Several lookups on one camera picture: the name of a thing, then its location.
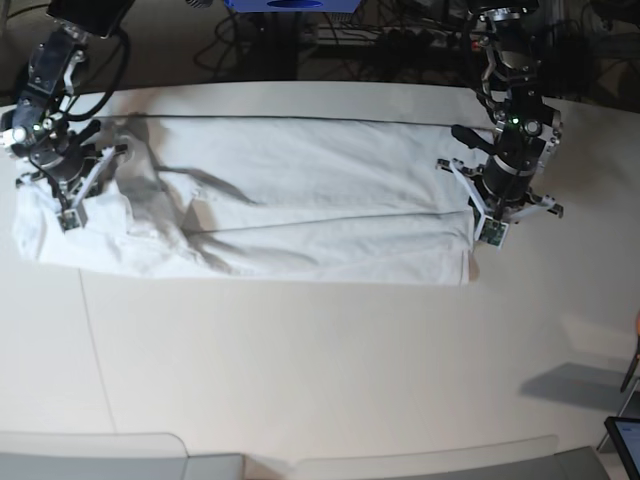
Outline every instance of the cable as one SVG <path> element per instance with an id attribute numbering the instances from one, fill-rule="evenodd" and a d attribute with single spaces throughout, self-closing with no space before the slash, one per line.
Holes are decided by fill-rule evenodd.
<path id="1" fill-rule="evenodd" d="M 49 4 L 48 3 L 43 3 L 40 5 L 32 5 L 30 7 L 25 7 L 22 10 L 18 10 L 17 12 L 13 12 L 12 14 L 7 16 L 7 21 L 11 20 L 12 18 L 16 18 L 19 17 L 20 15 L 23 15 L 25 13 L 29 13 L 29 12 L 33 12 L 34 10 L 40 10 L 41 8 L 48 8 Z"/>
<path id="2" fill-rule="evenodd" d="M 218 78 L 218 76 L 220 75 L 220 70 L 222 69 L 222 66 L 224 65 L 224 60 L 225 60 L 225 58 L 227 58 L 227 55 L 229 55 L 229 52 L 231 50 L 233 50 L 233 45 L 229 45 L 225 49 L 224 53 L 218 59 L 218 63 L 216 64 L 216 67 L 213 70 L 213 78 L 214 79 Z"/>
<path id="3" fill-rule="evenodd" d="M 67 115 L 69 115 L 69 112 L 71 111 L 71 109 L 76 104 L 79 98 L 80 98 L 80 95 L 76 95 L 75 97 L 69 100 L 69 105 L 67 105 L 67 108 L 64 110 L 64 112 L 62 112 L 63 117 L 66 118 Z"/>
<path id="4" fill-rule="evenodd" d="M 381 1 L 378 1 L 378 4 L 376 6 L 376 13 L 377 13 L 377 16 L 378 16 L 378 22 L 380 22 L 380 20 L 384 20 L 384 24 L 386 26 L 390 25 L 389 20 L 387 20 L 387 17 L 385 17 L 384 14 L 382 13 L 382 2 Z"/>
<path id="5" fill-rule="evenodd" d="M 331 31 L 333 32 L 333 38 L 335 38 L 336 40 L 336 46 L 340 46 L 340 40 L 338 39 L 338 32 L 336 32 L 335 27 L 333 26 L 333 22 L 331 22 L 331 18 L 329 18 L 329 15 L 327 15 L 326 12 L 322 12 L 322 15 L 324 15 L 324 18 L 326 19 L 327 23 L 329 24 L 329 27 L 331 28 Z M 347 61 L 342 58 L 342 65 L 344 65 L 344 68 L 347 72 L 349 72 L 349 75 L 351 75 L 351 78 L 354 81 L 358 81 L 358 77 L 356 77 L 356 75 L 353 73 L 353 70 L 351 70 L 351 67 L 349 66 L 349 63 L 347 63 Z"/>
<path id="6" fill-rule="evenodd" d="M 238 41 L 238 39 L 240 38 L 240 29 L 238 28 L 238 21 L 236 20 L 237 15 L 231 11 L 231 9 L 229 7 L 227 7 L 225 5 L 226 9 L 227 9 L 227 13 L 229 14 L 229 18 L 231 18 L 231 22 L 233 23 L 233 43 L 235 43 L 236 45 L 236 58 L 237 61 L 240 61 L 240 59 L 244 56 L 244 51 L 242 50 L 242 45 L 240 45 L 240 42 Z M 296 20 L 300 17 L 300 12 L 296 12 L 295 13 L 296 16 Z"/>
<path id="7" fill-rule="evenodd" d="M 53 196 L 56 197 L 56 199 L 60 202 L 62 211 L 65 211 L 67 208 L 69 208 L 69 200 L 67 200 L 67 198 L 62 194 L 62 190 L 60 189 L 60 184 L 58 183 L 58 181 L 53 178 L 53 176 L 49 172 L 47 172 L 40 165 L 34 162 L 31 159 L 31 155 L 29 155 L 29 163 L 47 178 L 47 180 L 49 181 L 49 185 L 51 186 L 51 193 L 53 193 Z"/>
<path id="8" fill-rule="evenodd" d="M 343 35 L 347 35 L 349 37 L 356 37 L 356 38 L 361 38 L 362 40 L 366 40 L 368 42 L 375 42 L 376 39 L 375 38 L 371 38 L 371 37 L 367 37 L 366 35 L 363 35 L 362 33 L 354 33 L 352 30 L 359 30 L 361 32 L 367 32 L 367 33 L 373 33 L 370 30 L 365 30 L 365 29 L 361 29 L 361 28 L 351 28 L 349 26 L 349 24 L 342 22 L 340 24 L 342 26 L 342 28 L 340 29 L 340 32 Z"/>
<path id="9" fill-rule="evenodd" d="M 427 13 L 426 10 L 419 6 L 422 5 L 422 2 L 415 0 L 412 2 L 395 0 L 394 5 L 396 6 L 396 11 L 398 12 L 401 25 L 404 23 L 404 19 L 409 19 L 411 25 L 421 25 L 428 22 L 435 25 L 437 29 L 443 33 L 461 33 L 462 31 L 461 26 L 456 26 L 451 23 L 425 16 Z"/>
<path id="10" fill-rule="evenodd" d="M 478 91 L 478 79 L 480 75 L 478 74 L 478 70 L 476 69 L 476 65 L 473 61 L 473 47 L 471 45 L 471 32 L 474 27 L 478 24 L 478 19 L 480 15 L 473 14 L 464 24 L 462 28 L 462 38 L 460 39 L 462 42 L 462 53 L 464 55 L 465 63 L 467 64 L 467 73 L 470 76 L 469 85 L 474 91 Z"/>
<path id="11" fill-rule="evenodd" d="M 224 39 L 224 35 L 229 31 L 232 30 L 234 27 L 229 27 L 226 30 L 224 30 L 223 32 L 220 32 L 220 28 L 227 22 L 230 21 L 234 21 L 235 16 L 237 15 L 237 13 L 233 13 L 232 15 L 229 15 L 227 18 L 225 18 L 224 20 L 222 20 L 221 22 L 218 22 L 218 24 L 216 25 L 216 28 L 214 30 L 214 34 L 216 36 L 216 38 L 213 40 L 213 42 L 211 42 L 210 44 L 206 45 L 205 47 L 203 47 L 202 49 L 198 50 L 195 55 L 192 58 L 192 61 L 194 63 L 194 65 L 198 68 L 201 68 L 203 70 L 206 70 L 207 72 L 212 72 L 215 73 L 215 68 L 206 65 L 205 63 L 203 63 L 200 60 L 200 57 L 202 57 L 202 55 L 204 55 L 205 53 L 207 53 L 209 50 L 213 49 L 219 42 L 224 43 L 225 45 L 233 45 L 233 42 L 227 42 Z"/>
<path id="12" fill-rule="evenodd" d="M 122 59 L 120 60 L 120 65 L 118 66 L 118 70 L 116 71 L 116 74 L 113 77 L 113 81 L 111 82 L 111 85 L 109 85 L 109 88 L 104 93 L 100 101 L 88 112 L 80 115 L 67 113 L 65 116 L 67 120 L 71 122 L 84 122 L 86 120 L 89 120 L 96 113 L 102 110 L 102 108 L 107 104 L 109 99 L 113 96 L 116 89 L 120 85 L 120 82 L 122 81 L 122 78 L 124 77 L 124 74 L 127 71 L 127 67 L 129 66 L 129 60 L 131 59 L 131 42 L 129 41 L 129 36 L 127 35 L 127 33 L 121 28 L 118 28 L 115 34 L 120 39 L 123 52 L 122 52 Z"/>
<path id="13" fill-rule="evenodd" d="M 104 72 L 104 70 L 111 64 L 111 62 L 113 62 L 113 59 L 116 58 L 116 55 L 118 54 L 118 52 L 120 51 L 120 49 L 122 48 L 122 43 L 118 42 L 118 44 L 116 45 L 116 47 L 113 49 L 113 51 L 109 54 L 109 57 L 102 63 L 102 65 L 100 65 L 96 71 L 93 73 L 93 75 L 91 75 L 88 79 L 86 79 L 85 81 L 83 81 L 80 86 L 78 87 L 78 89 L 81 89 L 83 87 L 86 87 L 87 85 L 89 85 L 91 82 L 93 82 L 96 78 L 98 78 L 102 72 Z"/>
<path id="14" fill-rule="evenodd" d="M 364 22 L 364 9 L 367 6 L 367 3 L 369 3 L 369 0 L 363 0 L 362 2 L 360 2 L 360 5 L 358 6 L 358 8 L 356 8 L 356 11 L 353 12 L 353 15 L 351 15 L 351 17 L 355 17 L 355 19 L 360 24 Z"/>
<path id="15" fill-rule="evenodd" d="M 387 3 L 384 2 L 383 0 L 378 0 L 378 1 L 384 8 L 389 10 L 389 13 L 391 13 L 395 17 L 394 22 L 397 21 L 398 23 L 400 23 L 400 30 L 404 31 L 404 20 L 403 20 L 404 14 L 397 8 L 398 4 L 394 3 L 394 6 L 396 8 L 392 8 L 389 5 L 387 5 Z"/>

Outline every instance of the white table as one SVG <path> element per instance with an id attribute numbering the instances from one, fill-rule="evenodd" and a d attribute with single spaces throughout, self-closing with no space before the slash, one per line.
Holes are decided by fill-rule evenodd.
<path id="1" fill-rule="evenodd" d="M 191 454 L 249 455 L 262 478 L 295 477 L 304 459 L 545 435 L 560 450 L 595 445 L 606 402 L 581 404 L 580 388 L 615 388 L 607 371 L 622 378 L 635 346 L 640 117 L 557 105 L 565 136 L 539 189 L 566 217 L 514 227 L 501 252 L 480 246 L 466 288 L 149 282 L 26 265 L 9 238 L 3 161 L 0 429 L 171 432 Z M 132 113 L 490 126 L 470 92 L 382 84 L 151 89 L 103 112 Z M 568 400 L 532 394 L 545 379 Z"/>

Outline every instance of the folded cloth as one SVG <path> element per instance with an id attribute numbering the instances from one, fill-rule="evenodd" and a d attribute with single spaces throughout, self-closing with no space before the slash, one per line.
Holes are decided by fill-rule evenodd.
<path id="1" fill-rule="evenodd" d="M 480 157 L 440 126 L 275 118 L 129 119 L 130 153 L 63 233 L 18 190 L 24 258 L 147 278 L 460 285 L 473 214 L 438 158 Z"/>

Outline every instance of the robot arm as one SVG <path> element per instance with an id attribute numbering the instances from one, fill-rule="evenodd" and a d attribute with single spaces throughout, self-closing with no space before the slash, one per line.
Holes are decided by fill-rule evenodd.
<path id="1" fill-rule="evenodd" d="M 476 215 L 476 240 L 501 247 L 509 226 L 538 211 L 562 217 L 562 206 L 549 196 L 538 196 L 531 181 L 554 155 L 562 136 L 560 112 L 545 105 L 537 85 L 538 64 L 531 52 L 531 36 L 521 18 L 534 12 L 537 0 L 474 0 L 467 33 L 467 57 L 473 74 L 471 38 L 478 21 L 487 25 L 478 46 L 487 55 L 488 66 L 478 75 L 478 99 L 495 124 L 494 143 L 473 130 L 456 125 L 454 138 L 488 157 L 476 168 L 458 160 L 441 160 L 439 167 L 454 173 L 469 192 Z M 498 79 L 506 85 L 503 101 L 494 98 L 491 84 Z"/>
<path id="2" fill-rule="evenodd" d="M 53 1 L 48 13 L 60 26 L 35 50 L 29 64 L 29 79 L 19 94 L 16 108 L 0 120 L 0 138 L 5 149 L 27 159 L 36 169 L 36 173 L 19 179 L 17 186 L 46 178 L 58 202 L 52 207 L 64 230 L 84 226 L 84 198 L 108 163 L 126 150 L 116 146 L 97 151 L 95 145 L 87 142 L 101 128 L 100 122 L 91 120 L 92 117 L 107 103 L 126 70 L 130 44 L 119 22 L 132 3 L 133 0 Z M 123 56 L 112 88 L 90 111 L 74 115 L 69 113 L 69 107 L 63 110 L 61 105 L 65 97 L 75 97 L 86 71 L 90 35 L 118 36 Z M 90 123 L 79 133 L 70 130 L 70 122 L 88 120 Z"/>

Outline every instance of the blue device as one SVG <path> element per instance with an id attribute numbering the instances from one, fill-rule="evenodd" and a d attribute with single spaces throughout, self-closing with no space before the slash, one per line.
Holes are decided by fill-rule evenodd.
<path id="1" fill-rule="evenodd" d="M 225 0 L 236 12 L 353 13 L 360 0 Z"/>

